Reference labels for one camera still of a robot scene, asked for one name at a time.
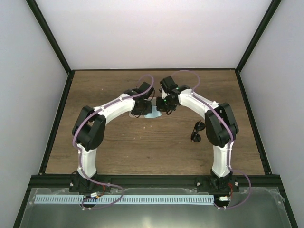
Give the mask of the black sunglasses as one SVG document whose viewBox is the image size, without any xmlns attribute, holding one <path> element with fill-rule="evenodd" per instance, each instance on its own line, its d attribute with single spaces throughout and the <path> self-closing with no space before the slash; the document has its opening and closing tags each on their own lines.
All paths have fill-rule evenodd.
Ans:
<svg viewBox="0 0 304 228">
<path fill-rule="evenodd" d="M 201 136 L 199 134 L 200 131 L 203 131 L 206 128 L 205 124 L 200 120 L 196 122 L 193 131 L 191 133 L 191 140 L 192 142 L 199 143 L 201 141 Z"/>
</svg>

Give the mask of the pink glasses case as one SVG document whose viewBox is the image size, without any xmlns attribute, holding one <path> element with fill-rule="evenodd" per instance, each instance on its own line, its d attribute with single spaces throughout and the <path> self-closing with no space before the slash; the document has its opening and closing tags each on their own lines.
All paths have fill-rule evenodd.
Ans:
<svg viewBox="0 0 304 228">
<path fill-rule="evenodd" d="M 142 113 L 134 114 L 134 113 L 132 113 L 132 112 L 129 112 L 129 116 L 130 116 L 131 118 L 144 118 L 144 117 L 145 117 L 145 115 L 143 115 Z"/>
</svg>

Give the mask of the light blue cleaning cloth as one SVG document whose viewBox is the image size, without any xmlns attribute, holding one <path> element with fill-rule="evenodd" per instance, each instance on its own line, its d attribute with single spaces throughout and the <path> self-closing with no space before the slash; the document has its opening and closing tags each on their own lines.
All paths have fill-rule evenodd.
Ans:
<svg viewBox="0 0 304 228">
<path fill-rule="evenodd" d="M 148 118 L 148 119 L 152 119 L 152 118 L 158 118 L 161 115 L 162 115 L 162 113 L 157 110 L 157 107 L 156 106 L 152 106 L 151 113 L 146 114 L 144 117 Z"/>
</svg>

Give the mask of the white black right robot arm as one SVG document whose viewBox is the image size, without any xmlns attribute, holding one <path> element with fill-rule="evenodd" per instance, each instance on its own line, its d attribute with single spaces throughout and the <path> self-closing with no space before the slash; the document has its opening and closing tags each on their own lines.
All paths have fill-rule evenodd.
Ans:
<svg viewBox="0 0 304 228">
<path fill-rule="evenodd" d="M 223 191 L 232 178 L 232 147 L 239 132 L 231 106 L 208 100 L 187 85 L 178 86 L 171 76 L 162 79 L 160 85 L 162 95 L 156 99 L 158 111 L 170 114 L 181 105 L 204 119 L 207 139 L 213 145 L 210 185 L 216 191 Z"/>
</svg>

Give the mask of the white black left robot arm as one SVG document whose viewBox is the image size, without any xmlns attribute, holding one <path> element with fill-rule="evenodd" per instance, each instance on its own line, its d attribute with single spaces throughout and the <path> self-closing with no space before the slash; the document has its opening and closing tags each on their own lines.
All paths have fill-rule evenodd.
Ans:
<svg viewBox="0 0 304 228">
<path fill-rule="evenodd" d="M 136 116 L 150 114 L 152 105 L 148 98 L 153 94 L 152 84 L 143 82 L 140 87 L 128 89 L 114 100 L 97 107 L 84 106 L 72 130 L 72 145 L 78 150 L 78 168 L 72 180 L 74 188 L 93 191 L 100 183 L 95 159 L 97 148 L 104 139 L 105 127 L 120 115 L 135 111 Z"/>
</svg>

